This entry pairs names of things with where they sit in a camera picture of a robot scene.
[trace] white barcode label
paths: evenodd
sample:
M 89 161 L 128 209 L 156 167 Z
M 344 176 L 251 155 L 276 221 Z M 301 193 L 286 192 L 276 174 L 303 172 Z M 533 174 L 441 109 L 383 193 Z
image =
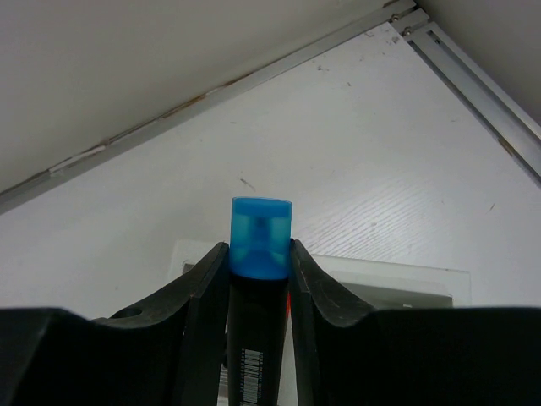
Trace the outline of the white barcode label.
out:
M 243 349 L 240 367 L 241 406 L 252 406 L 261 399 L 263 353 Z

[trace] scuff mark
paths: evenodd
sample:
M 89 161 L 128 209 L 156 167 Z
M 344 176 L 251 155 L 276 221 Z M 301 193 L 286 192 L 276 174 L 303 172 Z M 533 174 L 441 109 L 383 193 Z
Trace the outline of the scuff mark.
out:
M 238 180 L 240 180 L 244 186 L 248 186 L 249 188 L 251 188 L 254 192 L 257 192 L 257 190 L 255 189 L 255 187 L 246 179 L 244 178 L 238 178 Z

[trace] white panel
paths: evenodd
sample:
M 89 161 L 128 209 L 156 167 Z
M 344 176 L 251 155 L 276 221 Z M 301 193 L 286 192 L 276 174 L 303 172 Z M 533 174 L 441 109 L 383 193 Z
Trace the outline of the white panel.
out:
M 385 0 L 0 2 L 0 191 Z
M 293 201 L 314 254 L 471 272 L 475 305 L 539 305 L 539 190 L 389 26 L 0 217 L 0 305 L 109 315 L 163 284 L 230 199 Z

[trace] translucent blue cap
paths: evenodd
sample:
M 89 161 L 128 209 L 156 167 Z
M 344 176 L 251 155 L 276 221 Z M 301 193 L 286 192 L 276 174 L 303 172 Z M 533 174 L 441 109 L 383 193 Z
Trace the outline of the translucent blue cap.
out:
M 235 197 L 232 201 L 231 272 L 252 279 L 285 279 L 289 273 L 291 201 Z

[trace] metal frame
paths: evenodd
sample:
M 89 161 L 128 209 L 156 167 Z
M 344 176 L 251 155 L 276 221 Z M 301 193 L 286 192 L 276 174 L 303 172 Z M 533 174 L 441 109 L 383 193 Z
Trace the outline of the metal frame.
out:
M 260 70 L 239 80 L 232 80 L 213 91 L 173 108 L 158 118 L 141 124 L 135 129 L 112 137 L 106 143 L 97 145 L 77 156 L 72 156 L 48 171 L 39 173 L 35 177 L 0 193 L 0 214 L 22 205 L 26 201 L 79 176 L 81 173 L 89 171 L 93 167 L 97 167 L 137 145 L 143 144 L 198 114 L 245 91 L 249 91 L 255 86 L 271 80 L 277 75 L 309 61 L 343 42 L 349 41 L 367 30 L 371 30 L 392 19 L 397 19 L 411 12 L 415 7 L 417 7 L 417 4 L 413 0 L 398 0 L 388 4 Z
M 436 23 L 422 26 L 405 39 L 505 150 L 541 182 L 541 127 Z

